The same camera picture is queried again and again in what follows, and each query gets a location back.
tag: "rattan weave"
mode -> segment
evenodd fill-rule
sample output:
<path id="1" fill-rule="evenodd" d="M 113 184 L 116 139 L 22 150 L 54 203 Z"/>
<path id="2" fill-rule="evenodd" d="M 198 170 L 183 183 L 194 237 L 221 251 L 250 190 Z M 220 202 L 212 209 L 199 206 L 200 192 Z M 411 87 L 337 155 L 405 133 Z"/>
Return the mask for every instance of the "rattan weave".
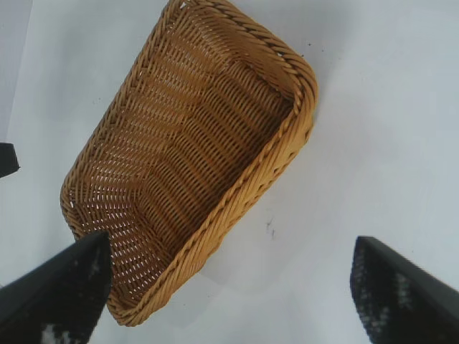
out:
<path id="1" fill-rule="evenodd" d="M 317 98 L 310 66 L 229 2 L 170 0 L 62 186 L 77 238 L 110 233 L 119 324 L 202 268 L 306 143 Z"/>

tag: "white background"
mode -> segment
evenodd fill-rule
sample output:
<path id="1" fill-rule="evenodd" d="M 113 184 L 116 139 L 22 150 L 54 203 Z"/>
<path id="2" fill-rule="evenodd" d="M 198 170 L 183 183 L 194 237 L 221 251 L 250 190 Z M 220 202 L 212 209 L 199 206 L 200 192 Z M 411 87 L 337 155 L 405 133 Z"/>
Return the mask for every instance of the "white background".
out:
<path id="1" fill-rule="evenodd" d="M 137 328 L 105 311 L 91 343 L 367 344 L 349 291 L 360 234 L 459 289 L 459 2 L 235 3 L 316 71 L 311 140 L 164 309 Z M 72 243 L 60 186 L 163 6 L 34 1 L 8 132 L 22 169 L 0 180 L 2 284 Z"/>

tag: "white surface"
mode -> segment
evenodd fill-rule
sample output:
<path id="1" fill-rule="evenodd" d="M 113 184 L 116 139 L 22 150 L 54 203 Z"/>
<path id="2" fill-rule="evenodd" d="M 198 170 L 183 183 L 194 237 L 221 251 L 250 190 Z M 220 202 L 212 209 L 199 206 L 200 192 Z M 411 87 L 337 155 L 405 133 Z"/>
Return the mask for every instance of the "white surface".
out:
<path id="1" fill-rule="evenodd" d="M 6 140 L 32 0 L 0 0 L 0 142 Z"/>
<path id="2" fill-rule="evenodd" d="M 134 329 L 105 312 L 92 343 L 369 343 L 349 292 L 359 234 L 459 289 L 459 3 L 236 4 L 316 70 L 315 131 L 164 309 Z M 72 242 L 61 183 L 163 5 L 34 2 L 9 129 L 22 169 L 0 181 L 3 283 Z"/>

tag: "woven basket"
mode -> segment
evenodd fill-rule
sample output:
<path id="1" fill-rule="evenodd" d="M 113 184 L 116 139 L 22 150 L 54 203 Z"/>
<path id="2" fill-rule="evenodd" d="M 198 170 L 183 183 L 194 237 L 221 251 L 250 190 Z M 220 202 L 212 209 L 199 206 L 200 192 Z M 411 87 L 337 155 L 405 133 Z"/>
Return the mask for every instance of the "woven basket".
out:
<path id="1" fill-rule="evenodd" d="M 309 65 L 225 0 L 171 0 L 62 186 L 75 237 L 108 231 L 121 325 L 142 323 L 306 143 Z"/>

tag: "black object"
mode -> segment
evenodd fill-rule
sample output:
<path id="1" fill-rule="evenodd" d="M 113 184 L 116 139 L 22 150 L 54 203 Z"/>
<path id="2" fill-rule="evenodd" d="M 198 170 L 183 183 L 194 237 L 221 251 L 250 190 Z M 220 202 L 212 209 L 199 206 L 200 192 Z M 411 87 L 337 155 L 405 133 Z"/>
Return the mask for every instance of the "black object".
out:
<path id="1" fill-rule="evenodd" d="M 16 152 L 11 143 L 0 143 L 0 178 L 19 170 Z"/>
<path id="2" fill-rule="evenodd" d="M 375 344 L 459 343 L 459 293 L 375 238 L 356 241 L 351 293 Z"/>
<path id="3" fill-rule="evenodd" d="M 110 286 L 108 235 L 85 236 L 0 290 L 0 343 L 87 343 Z"/>

